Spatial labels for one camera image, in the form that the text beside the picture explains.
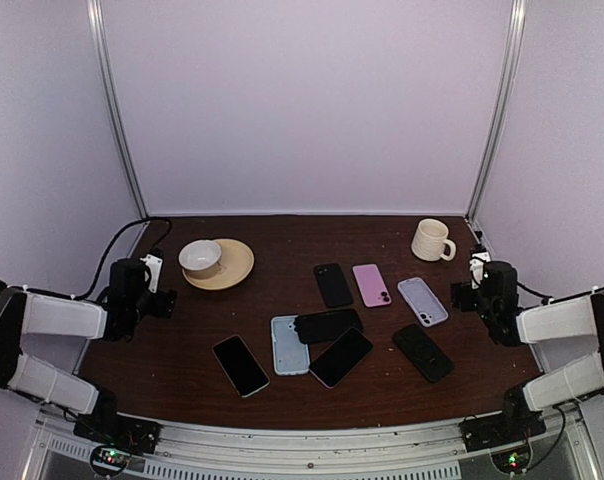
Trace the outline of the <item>white teacup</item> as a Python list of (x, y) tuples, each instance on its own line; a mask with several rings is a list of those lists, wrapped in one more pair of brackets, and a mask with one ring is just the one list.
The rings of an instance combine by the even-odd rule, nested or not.
[(214, 240), (196, 240), (185, 245), (178, 255), (182, 268), (203, 271), (215, 265), (222, 256), (221, 246)]

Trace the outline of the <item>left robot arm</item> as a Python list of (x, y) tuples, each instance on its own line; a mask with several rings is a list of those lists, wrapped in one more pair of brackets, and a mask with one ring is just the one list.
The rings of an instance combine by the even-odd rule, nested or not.
[(152, 254), (111, 265), (109, 285), (95, 301), (10, 287), (0, 280), (0, 389), (30, 395), (87, 416), (88, 429), (105, 444), (126, 433), (120, 415), (98, 387), (22, 350), (23, 336), (54, 335), (87, 340), (130, 338), (147, 316), (169, 318), (177, 297), (161, 291), (163, 260)]

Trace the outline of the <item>black phone case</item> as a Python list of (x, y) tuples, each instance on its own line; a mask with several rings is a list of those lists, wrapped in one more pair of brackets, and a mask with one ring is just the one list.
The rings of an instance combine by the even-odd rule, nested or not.
[(439, 382), (453, 372), (454, 363), (420, 326), (405, 326), (392, 340), (427, 382)]
[(335, 341), (350, 328), (363, 332), (362, 322), (354, 309), (299, 315), (293, 325), (300, 342), (306, 345)]

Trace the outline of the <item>cream ribbed mug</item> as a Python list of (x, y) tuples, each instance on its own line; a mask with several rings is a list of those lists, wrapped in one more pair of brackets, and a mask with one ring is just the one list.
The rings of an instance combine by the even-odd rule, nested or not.
[(445, 223), (426, 218), (417, 225), (411, 251), (418, 259), (426, 262), (452, 261), (457, 253), (457, 246), (449, 239), (449, 228)]

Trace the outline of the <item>right aluminium post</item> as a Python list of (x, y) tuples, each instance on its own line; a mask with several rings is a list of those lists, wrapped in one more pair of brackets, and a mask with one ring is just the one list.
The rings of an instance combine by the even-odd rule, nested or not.
[(513, 0), (511, 2), (510, 20), (496, 100), (491, 121), (489, 123), (489, 130), (483, 149), (480, 168), (465, 215), (466, 220), (470, 224), (475, 224), (477, 222), (481, 202), (488, 186), (490, 172), (498, 152), (508, 104), (515, 85), (521, 58), (526, 26), (526, 10), (527, 2), (525, 0)]

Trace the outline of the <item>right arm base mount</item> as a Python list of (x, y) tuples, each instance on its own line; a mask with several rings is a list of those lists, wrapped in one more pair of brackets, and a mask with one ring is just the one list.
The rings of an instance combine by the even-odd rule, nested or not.
[(465, 418), (459, 428), (467, 452), (493, 450), (493, 465), (510, 477), (530, 472), (548, 457), (559, 442), (557, 438), (551, 449), (537, 462), (534, 461), (531, 439), (544, 434), (546, 424), (541, 411), (529, 409), (521, 386), (505, 393), (500, 413)]

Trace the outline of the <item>beige saucer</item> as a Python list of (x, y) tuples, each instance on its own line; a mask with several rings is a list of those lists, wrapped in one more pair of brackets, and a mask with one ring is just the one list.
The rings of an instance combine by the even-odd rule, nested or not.
[(253, 251), (245, 243), (227, 238), (214, 241), (222, 248), (222, 256), (215, 265), (203, 271), (181, 267), (185, 280), (202, 290), (219, 291), (231, 288), (246, 279), (254, 266)]

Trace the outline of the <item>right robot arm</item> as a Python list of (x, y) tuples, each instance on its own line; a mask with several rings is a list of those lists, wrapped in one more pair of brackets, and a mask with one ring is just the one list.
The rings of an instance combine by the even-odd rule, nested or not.
[(555, 299), (540, 294), (542, 303), (522, 308), (518, 291), (530, 292), (508, 262), (473, 254), (470, 280), (451, 285), (452, 304), (479, 315), (494, 343), (504, 347), (533, 345), (569, 337), (592, 336), (596, 350), (504, 395), (503, 412), (494, 430), (501, 440), (517, 440), (533, 424), (533, 414), (604, 393), (604, 287)]

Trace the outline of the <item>lavender phone case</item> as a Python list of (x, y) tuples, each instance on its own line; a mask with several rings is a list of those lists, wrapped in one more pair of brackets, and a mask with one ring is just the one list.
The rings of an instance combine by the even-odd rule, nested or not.
[(402, 280), (397, 289), (423, 327), (434, 327), (449, 318), (446, 308), (422, 278)]

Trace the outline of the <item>pink edged bare phone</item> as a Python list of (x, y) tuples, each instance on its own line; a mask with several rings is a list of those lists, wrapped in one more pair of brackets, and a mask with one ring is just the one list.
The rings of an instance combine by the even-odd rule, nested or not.
[(332, 389), (372, 350), (372, 342), (356, 328), (350, 328), (311, 362), (309, 371), (326, 388)]

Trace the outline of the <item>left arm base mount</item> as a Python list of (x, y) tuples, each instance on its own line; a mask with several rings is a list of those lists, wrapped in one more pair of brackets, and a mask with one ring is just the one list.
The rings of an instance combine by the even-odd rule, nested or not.
[(160, 436), (158, 422), (120, 414), (116, 396), (109, 390), (99, 390), (91, 413), (68, 410), (65, 417), (73, 422), (75, 436), (97, 443), (89, 454), (89, 466), (104, 478), (122, 474), (135, 457), (153, 454)]

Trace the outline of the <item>light blue phone case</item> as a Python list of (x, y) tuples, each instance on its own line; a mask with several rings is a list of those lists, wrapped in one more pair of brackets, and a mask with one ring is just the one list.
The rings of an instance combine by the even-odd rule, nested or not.
[(295, 318), (293, 315), (271, 319), (273, 368), (278, 376), (299, 376), (309, 372), (309, 348), (295, 331)]

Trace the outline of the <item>black screen bare phone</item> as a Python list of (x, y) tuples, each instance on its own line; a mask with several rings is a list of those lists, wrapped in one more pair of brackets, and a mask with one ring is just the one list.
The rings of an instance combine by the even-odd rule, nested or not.
[(213, 354), (241, 398), (247, 398), (270, 384), (269, 377), (239, 335), (213, 347)]

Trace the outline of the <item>aluminium front rail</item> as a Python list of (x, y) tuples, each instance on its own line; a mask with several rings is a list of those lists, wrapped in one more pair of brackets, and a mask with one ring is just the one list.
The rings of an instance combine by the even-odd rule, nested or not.
[(163, 422), (156, 450), (119, 479), (509, 479), (510, 452), (531, 455), (525, 479), (602, 476), (579, 411), (545, 417), (546, 432), (469, 451), (460, 420), (347, 430), (257, 430)]

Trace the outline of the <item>black cased phone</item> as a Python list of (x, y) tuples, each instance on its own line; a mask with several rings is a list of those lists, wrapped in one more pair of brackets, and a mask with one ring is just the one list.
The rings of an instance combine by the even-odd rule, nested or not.
[(346, 307), (353, 303), (353, 296), (338, 263), (316, 265), (313, 274), (327, 308)]

